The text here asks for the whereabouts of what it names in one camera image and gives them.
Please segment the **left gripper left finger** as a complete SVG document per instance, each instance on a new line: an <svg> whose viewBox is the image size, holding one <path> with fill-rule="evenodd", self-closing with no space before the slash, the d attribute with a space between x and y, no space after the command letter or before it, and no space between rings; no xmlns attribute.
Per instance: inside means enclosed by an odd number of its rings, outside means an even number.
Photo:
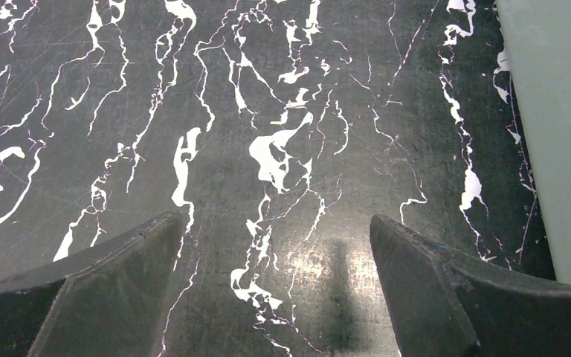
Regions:
<svg viewBox="0 0 571 357"><path fill-rule="evenodd" d="M182 218L130 231L0 281L0 356L149 356Z"/></svg>

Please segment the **green plastic tool box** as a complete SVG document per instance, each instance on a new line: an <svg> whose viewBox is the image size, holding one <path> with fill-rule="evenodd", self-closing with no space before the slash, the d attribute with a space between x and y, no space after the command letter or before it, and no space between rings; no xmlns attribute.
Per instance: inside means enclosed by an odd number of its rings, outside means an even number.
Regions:
<svg viewBox="0 0 571 357"><path fill-rule="evenodd" d="M499 1L555 275L571 284L571 1Z"/></svg>

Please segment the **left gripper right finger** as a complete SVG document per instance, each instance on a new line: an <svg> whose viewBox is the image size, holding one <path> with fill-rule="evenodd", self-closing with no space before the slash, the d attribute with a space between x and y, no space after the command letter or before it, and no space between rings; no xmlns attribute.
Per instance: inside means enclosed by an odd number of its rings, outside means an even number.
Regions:
<svg viewBox="0 0 571 357"><path fill-rule="evenodd" d="M571 285L510 271L375 215L370 245L403 356L571 356Z"/></svg>

